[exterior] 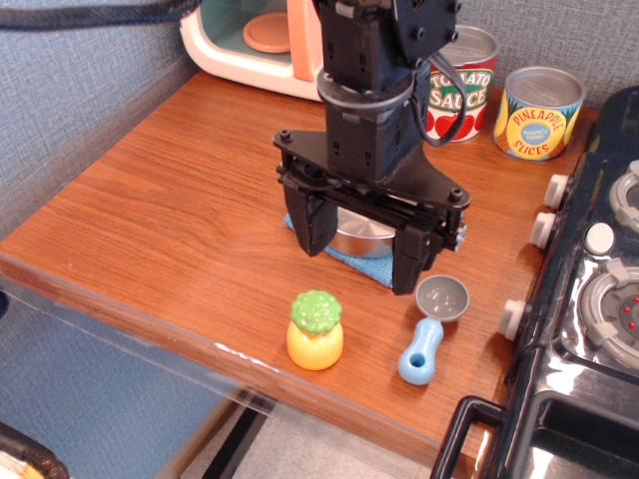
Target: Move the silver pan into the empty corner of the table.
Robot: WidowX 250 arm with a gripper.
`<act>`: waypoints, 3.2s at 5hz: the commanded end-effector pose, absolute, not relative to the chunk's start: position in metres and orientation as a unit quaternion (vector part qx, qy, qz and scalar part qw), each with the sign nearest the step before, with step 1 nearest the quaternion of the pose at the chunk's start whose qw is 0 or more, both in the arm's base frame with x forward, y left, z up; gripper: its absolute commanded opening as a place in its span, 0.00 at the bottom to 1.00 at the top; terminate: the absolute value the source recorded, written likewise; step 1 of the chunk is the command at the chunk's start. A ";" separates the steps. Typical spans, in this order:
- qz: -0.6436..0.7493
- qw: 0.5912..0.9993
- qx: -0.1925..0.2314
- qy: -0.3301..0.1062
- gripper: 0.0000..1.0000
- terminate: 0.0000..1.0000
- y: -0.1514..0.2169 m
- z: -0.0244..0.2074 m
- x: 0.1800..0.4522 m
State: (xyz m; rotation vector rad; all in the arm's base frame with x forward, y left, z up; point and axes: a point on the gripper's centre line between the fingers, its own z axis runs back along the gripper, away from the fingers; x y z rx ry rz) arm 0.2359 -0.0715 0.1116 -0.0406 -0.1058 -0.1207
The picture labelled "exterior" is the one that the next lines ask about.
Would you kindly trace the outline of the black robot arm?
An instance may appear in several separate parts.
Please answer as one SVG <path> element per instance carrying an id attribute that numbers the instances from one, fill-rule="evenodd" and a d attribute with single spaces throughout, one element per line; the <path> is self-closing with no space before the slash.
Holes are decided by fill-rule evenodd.
<path id="1" fill-rule="evenodd" d="M 430 74 L 463 81 L 443 56 L 456 1 L 318 1 L 322 132 L 274 137 L 278 172 L 301 248 L 317 255 L 348 210 L 392 228 L 392 288 L 413 292 L 444 249 L 463 240 L 469 193 L 424 153 Z"/>

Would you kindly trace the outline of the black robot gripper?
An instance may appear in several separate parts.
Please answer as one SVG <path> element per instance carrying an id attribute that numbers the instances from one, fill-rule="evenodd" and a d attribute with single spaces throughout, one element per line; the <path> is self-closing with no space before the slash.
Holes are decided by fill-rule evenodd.
<path id="1" fill-rule="evenodd" d="M 333 240 L 342 208 L 395 230 L 392 291 L 412 294 L 439 251 L 457 249 L 469 193 L 426 158 L 427 74 L 380 91 L 356 91 L 328 74 L 318 80 L 323 131 L 281 130 L 274 144 L 285 202 L 302 250 Z"/>

